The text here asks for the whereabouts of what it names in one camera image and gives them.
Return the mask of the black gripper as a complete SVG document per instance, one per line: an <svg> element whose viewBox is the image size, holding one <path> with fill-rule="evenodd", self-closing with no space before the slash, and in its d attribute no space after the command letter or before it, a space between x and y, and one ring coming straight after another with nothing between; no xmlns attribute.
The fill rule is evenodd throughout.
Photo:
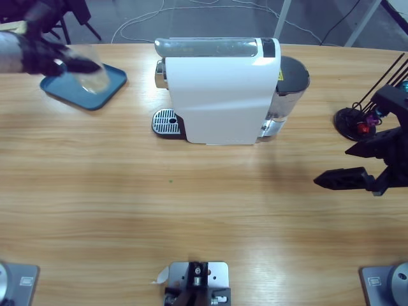
<svg viewBox="0 0 408 306"><path fill-rule="evenodd" d="M30 75L58 77L64 73L64 68L55 60L64 64L70 73L92 74L102 69L96 62L60 43L52 43L43 38L33 38L26 34L19 35L19 46L22 51L21 72Z"/></svg>
<svg viewBox="0 0 408 306"><path fill-rule="evenodd" d="M376 133L355 143L345 154L364 158L383 158L387 168L376 178L364 167L327 170L314 183L331 190L365 189L381 196L392 187L407 186L407 93L391 85L380 88L372 97L379 109L396 115L400 127Z"/></svg>

